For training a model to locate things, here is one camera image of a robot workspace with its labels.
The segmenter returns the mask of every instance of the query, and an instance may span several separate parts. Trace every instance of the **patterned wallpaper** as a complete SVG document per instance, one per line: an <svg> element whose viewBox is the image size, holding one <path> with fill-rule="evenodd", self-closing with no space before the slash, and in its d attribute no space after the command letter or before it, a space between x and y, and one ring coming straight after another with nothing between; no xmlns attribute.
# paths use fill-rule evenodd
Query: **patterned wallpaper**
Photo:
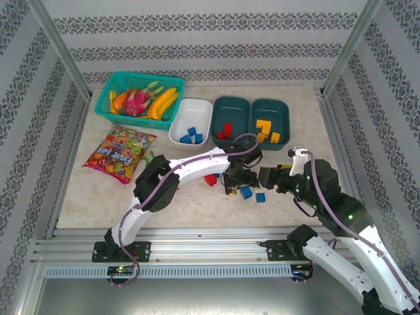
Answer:
<svg viewBox="0 0 420 315"><path fill-rule="evenodd" d="M384 1L330 95L362 199L418 288L419 21L415 0Z"/></svg>
<svg viewBox="0 0 420 315"><path fill-rule="evenodd" d="M84 100L23 0L0 5L0 314L44 238Z"/></svg>
<svg viewBox="0 0 420 315"><path fill-rule="evenodd" d="M366 0L48 0L91 88L118 70L191 85L321 87Z"/></svg>

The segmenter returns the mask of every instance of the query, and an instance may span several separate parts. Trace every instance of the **toy block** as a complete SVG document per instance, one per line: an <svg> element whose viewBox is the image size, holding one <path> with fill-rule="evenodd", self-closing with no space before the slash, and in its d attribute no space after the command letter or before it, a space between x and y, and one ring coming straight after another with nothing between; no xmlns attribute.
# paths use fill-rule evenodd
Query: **toy block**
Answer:
<svg viewBox="0 0 420 315"><path fill-rule="evenodd" d="M249 187L242 188L241 195L246 200L252 196L252 190Z"/></svg>
<svg viewBox="0 0 420 315"><path fill-rule="evenodd" d="M204 176L204 180L211 187L213 187L214 185L216 185L216 182L217 182L217 179L216 179L216 177L213 174L205 175Z"/></svg>
<svg viewBox="0 0 420 315"><path fill-rule="evenodd" d="M265 193L257 192L255 194L255 198L257 199L257 203L263 203L263 202L265 202Z"/></svg>
<svg viewBox="0 0 420 315"><path fill-rule="evenodd" d="M224 140L224 135L220 131L217 131L216 138L219 140Z"/></svg>
<svg viewBox="0 0 420 315"><path fill-rule="evenodd" d="M258 133L257 134L257 137L258 137L258 141L260 142L260 143L263 143L264 142L264 140L265 140L265 135L264 134L262 134L262 133Z"/></svg>
<svg viewBox="0 0 420 315"><path fill-rule="evenodd" d="M223 135L225 138L230 138L232 136L232 124L225 123L223 128Z"/></svg>
<svg viewBox="0 0 420 315"><path fill-rule="evenodd" d="M196 128L192 127L188 130L188 136L192 137L197 133Z"/></svg>
<svg viewBox="0 0 420 315"><path fill-rule="evenodd" d="M196 144L200 144L203 142L203 135L201 133L196 133L194 139L196 141Z"/></svg>
<svg viewBox="0 0 420 315"><path fill-rule="evenodd" d="M192 140L188 135L184 135L181 139L179 139L179 142L192 144Z"/></svg>
<svg viewBox="0 0 420 315"><path fill-rule="evenodd" d="M269 126L271 128L271 121L257 119L257 128L263 128L264 126Z"/></svg>
<svg viewBox="0 0 420 315"><path fill-rule="evenodd" d="M279 133L272 133L270 143L277 144L280 141L280 134Z"/></svg>
<svg viewBox="0 0 420 315"><path fill-rule="evenodd" d="M266 135L265 137L266 137L266 138L268 138L268 135L270 134L270 129L271 129L271 126L264 125L264 126L262 126L262 131L261 131L261 133L262 133L263 135Z"/></svg>

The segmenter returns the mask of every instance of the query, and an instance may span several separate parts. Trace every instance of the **marble-patterned surface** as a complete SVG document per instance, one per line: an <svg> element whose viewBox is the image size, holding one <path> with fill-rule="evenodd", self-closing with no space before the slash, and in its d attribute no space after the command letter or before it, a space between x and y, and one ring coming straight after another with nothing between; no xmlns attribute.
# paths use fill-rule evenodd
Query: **marble-patterned surface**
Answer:
<svg viewBox="0 0 420 315"><path fill-rule="evenodd" d="M111 128L108 120L94 113L100 92L101 90L96 90L92 97L58 220L58 228L109 228L119 222L133 196L134 181L128 185L122 185L118 180L104 173L81 167ZM289 145L305 145L315 153L317 158L324 158L337 168L312 85L187 87L184 98L200 98L214 103L217 97L223 95L241 96L250 102L257 98L283 100L290 111L291 140ZM177 159L195 154L175 149L169 141L167 131L135 129L158 136L149 149L153 150L155 155L164 154L167 159ZM209 139L203 152L214 146ZM274 167L279 163L288 162L287 148L277 152L263 151L263 154L261 166ZM143 169L144 162L141 161L134 178L137 178ZM273 190L260 189L259 191L266 193L265 203L256 203L255 195L248 200L243 200L240 194L226 196L221 183L218 182L216 186L210 187L202 178L199 178L185 184L175 194L172 203L159 213L153 214L145 227L321 225L317 219L304 216L295 207L290 195L277 194Z"/></svg>

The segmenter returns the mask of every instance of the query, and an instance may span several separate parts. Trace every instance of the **candy bag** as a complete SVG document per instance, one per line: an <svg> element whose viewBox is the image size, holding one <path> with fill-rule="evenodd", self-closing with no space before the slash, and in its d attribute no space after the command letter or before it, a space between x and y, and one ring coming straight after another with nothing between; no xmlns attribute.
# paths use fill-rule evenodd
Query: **candy bag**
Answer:
<svg viewBox="0 0 420 315"><path fill-rule="evenodd" d="M97 169L128 184L154 135L113 125L110 133L83 166Z"/></svg>

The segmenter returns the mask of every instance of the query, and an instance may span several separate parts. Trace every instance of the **teal basket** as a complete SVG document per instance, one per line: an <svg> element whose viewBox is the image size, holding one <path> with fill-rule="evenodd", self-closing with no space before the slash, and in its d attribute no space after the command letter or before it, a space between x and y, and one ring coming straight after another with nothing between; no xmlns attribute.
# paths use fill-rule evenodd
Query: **teal basket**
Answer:
<svg viewBox="0 0 420 315"><path fill-rule="evenodd" d="M117 95L120 95L129 89L145 89L149 83L153 81L159 81L159 84L156 85L155 88L162 85L165 87L161 93L171 87L176 87L177 92L179 92L177 101L166 110L162 117L162 121L125 115L114 115L110 113L110 91L115 91ZM96 115L104 116L112 123L118 123L120 125L169 130L175 115L178 112L178 107L181 102L182 95L184 94L184 86L184 80L177 77L163 77L160 75L135 72L115 72L111 75L104 90L100 94L99 100L94 108L94 112Z"/></svg>

